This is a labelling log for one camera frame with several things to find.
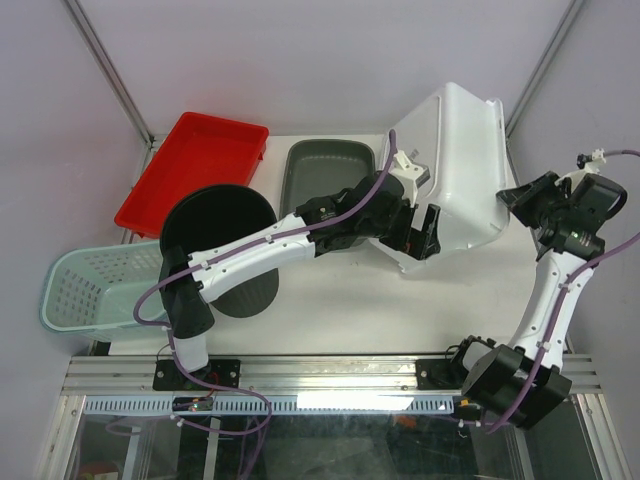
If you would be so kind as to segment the large white plastic container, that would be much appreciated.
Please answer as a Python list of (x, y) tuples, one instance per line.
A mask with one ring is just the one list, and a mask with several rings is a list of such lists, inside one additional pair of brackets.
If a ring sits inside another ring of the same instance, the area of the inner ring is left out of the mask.
[(495, 241), (508, 227), (509, 214), (496, 193), (508, 185), (503, 106), (482, 100), (448, 82), (393, 126), (396, 148), (428, 167), (431, 178), (420, 189), (412, 228), (421, 230), (429, 204), (440, 207), (440, 253), (415, 260), (376, 241), (405, 274), (416, 273), (451, 254)]

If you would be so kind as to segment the dark grey plastic tub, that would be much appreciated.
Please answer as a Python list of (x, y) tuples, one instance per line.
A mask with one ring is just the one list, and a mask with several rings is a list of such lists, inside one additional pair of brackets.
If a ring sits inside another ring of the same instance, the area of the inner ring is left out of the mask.
[(353, 188), (374, 171), (374, 153), (364, 143), (338, 139), (297, 142), (287, 156), (279, 217), (314, 197)]

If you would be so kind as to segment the black ribbed bucket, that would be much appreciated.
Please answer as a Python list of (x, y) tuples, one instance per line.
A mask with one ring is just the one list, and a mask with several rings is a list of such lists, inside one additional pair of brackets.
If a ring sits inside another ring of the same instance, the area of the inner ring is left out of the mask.
[[(168, 214), (160, 235), (162, 279), (187, 267), (193, 252), (222, 247), (273, 225), (277, 216), (258, 192), (238, 185), (214, 185), (178, 202)], [(276, 269), (248, 280), (212, 302), (232, 318), (258, 315), (271, 305), (279, 288)]]

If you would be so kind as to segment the light blue perforated basket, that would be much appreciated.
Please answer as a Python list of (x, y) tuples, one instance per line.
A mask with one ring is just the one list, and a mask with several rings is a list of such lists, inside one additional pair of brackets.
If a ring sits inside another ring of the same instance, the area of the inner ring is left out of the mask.
[(134, 336), (133, 309), (159, 280), (163, 257), (157, 241), (73, 250), (49, 269), (40, 321), (57, 334), (102, 342)]

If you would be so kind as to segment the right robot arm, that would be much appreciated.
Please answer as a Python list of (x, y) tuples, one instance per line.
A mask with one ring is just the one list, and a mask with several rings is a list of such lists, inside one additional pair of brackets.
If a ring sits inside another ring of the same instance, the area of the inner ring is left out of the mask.
[(448, 378), (462, 395), (494, 416), (491, 433), (508, 424), (529, 429), (569, 395), (572, 382), (562, 373), (566, 334), (595, 268), (624, 249), (608, 250), (598, 232), (628, 193), (597, 173), (548, 172), (496, 197), (538, 233), (534, 287), (507, 343), (469, 337), (447, 363)]

